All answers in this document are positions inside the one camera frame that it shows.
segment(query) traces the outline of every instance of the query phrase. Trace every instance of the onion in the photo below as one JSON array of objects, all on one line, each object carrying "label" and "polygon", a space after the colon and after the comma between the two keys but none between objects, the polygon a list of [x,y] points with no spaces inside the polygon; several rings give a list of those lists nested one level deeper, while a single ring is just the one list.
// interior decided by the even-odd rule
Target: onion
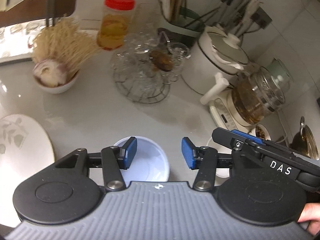
[{"label": "onion", "polygon": [[47,59],[38,63],[33,69],[33,75],[46,87],[58,87],[67,82],[67,68],[65,64]]}]

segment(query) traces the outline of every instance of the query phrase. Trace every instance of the plastic jar with red lid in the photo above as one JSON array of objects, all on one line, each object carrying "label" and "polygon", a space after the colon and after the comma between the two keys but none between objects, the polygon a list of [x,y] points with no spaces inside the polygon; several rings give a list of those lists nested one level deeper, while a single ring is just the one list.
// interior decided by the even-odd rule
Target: plastic jar with red lid
[{"label": "plastic jar with red lid", "polygon": [[113,50],[123,45],[131,21],[134,0],[105,0],[101,28],[97,42],[105,50]]}]

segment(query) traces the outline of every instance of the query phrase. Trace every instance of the silver screw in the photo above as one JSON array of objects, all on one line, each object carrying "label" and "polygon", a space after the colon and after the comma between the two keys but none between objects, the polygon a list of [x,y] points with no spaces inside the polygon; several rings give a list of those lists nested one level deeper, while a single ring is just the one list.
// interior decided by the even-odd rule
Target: silver screw
[{"label": "silver screw", "polygon": [[198,189],[204,190],[204,189],[209,189],[211,187],[212,187],[211,183],[208,182],[207,180],[201,180],[196,183],[196,188]]},{"label": "silver screw", "polygon": [[123,187],[123,182],[119,180],[113,180],[113,181],[110,181],[107,184],[107,186],[108,188],[111,188],[111,189],[120,189],[121,187]]}]

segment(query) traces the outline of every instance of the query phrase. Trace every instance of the blue gripper pad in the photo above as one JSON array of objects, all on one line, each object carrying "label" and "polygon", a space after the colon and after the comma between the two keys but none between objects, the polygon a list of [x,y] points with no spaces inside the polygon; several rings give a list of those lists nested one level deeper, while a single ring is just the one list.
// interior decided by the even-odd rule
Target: blue gripper pad
[{"label": "blue gripper pad", "polygon": [[235,133],[237,135],[240,135],[242,137],[245,137],[249,140],[252,140],[253,142],[257,143],[257,144],[260,144],[260,145],[263,145],[263,141],[262,139],[258,138],[258,137],[255,137],[253,135],[250,135],[250,134],[247,134],[247,133],[244,133],[244,132],[241,132],[239,130],[232,130],[231,131],[232,133]]},{"label": "blue gripper pad", "polygon": [[122,146],[122,148],[125,149],[125,157],[123,160],[124,169],[130,168],[133,158],[137,152],[137,146],[137,138],[135,137],[130,137],[129,140],[127,140],[127,142]]},{"label": "blue gripper pad", "polygon": [[196,160],[193,156],[194,149],[196,147],[194,144],[190,141],[188,137],[184,137],[181,141],[181,151],[182,155],[189,167],[189,169],[194,170],[196,168]]}]

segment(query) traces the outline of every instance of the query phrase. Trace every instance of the white handle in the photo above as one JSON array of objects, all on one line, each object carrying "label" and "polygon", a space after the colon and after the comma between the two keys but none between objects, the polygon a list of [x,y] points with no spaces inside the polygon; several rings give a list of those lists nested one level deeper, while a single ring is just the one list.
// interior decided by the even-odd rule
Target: white handle
[{"label": "white handle", "polygon": [[229,81],[220,72],[216,73],[214,77],[216,84],[200,99],[200,103],[203,105],[206,105],[215,95],[221,93],[229,85]]}]

